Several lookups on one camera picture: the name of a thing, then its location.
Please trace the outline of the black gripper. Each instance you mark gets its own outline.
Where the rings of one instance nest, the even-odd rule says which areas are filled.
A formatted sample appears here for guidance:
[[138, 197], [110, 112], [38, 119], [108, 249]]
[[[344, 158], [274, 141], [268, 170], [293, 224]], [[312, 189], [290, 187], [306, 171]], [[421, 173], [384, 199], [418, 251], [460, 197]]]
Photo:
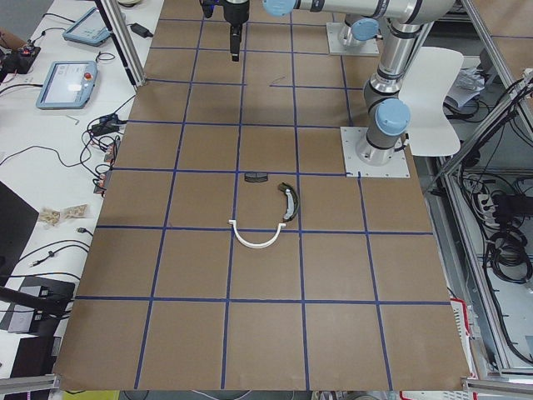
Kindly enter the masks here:
[[[249, 19], [249, 0], [222, 0], [223, 15], [228, 23], [246, 23]], [[242, 25], [231, 25], [229, 30], [230, 54], [233, 62], [240, 60]]]

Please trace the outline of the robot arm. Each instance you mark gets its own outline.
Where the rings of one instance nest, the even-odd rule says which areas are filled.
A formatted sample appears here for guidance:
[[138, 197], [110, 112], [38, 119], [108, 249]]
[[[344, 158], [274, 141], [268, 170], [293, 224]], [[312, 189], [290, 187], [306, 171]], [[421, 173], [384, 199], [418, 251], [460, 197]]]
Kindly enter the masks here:
[[346, 14], [338, 40], [342, 46], [352, 48], [375, 38], [379, 29], [379, 22], [375, 18]]
[[365, 21], [388, 18], [389, 35], [375, 73], [364, 87], [370, 118], [366, 136], [356, 145], [357, 156], [366, 164], [382, 166], [396, 151], [398, 138], [411, 121], [408, 106], [398, 98], [410, 59], [422, 28], [444, 16], [452, 1], [264, 1], [263, 8], [281, 17], [294, 10], [310, 13], [344, 13]]

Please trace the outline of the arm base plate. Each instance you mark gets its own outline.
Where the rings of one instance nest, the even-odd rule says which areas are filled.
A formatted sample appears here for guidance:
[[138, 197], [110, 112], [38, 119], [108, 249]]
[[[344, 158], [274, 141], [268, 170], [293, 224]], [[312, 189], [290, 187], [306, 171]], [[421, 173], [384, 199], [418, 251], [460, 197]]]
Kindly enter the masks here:
[[328, 22], [326, 34], [331, 55], [377, 57], [380, 53], [375, 38], [357, 40], [343, 22]]
[[341, 127], [345, 174], [349, 178], [409, 178], [405, 151], [398, 138], [392, 148], [373, 147], [366, 127]]

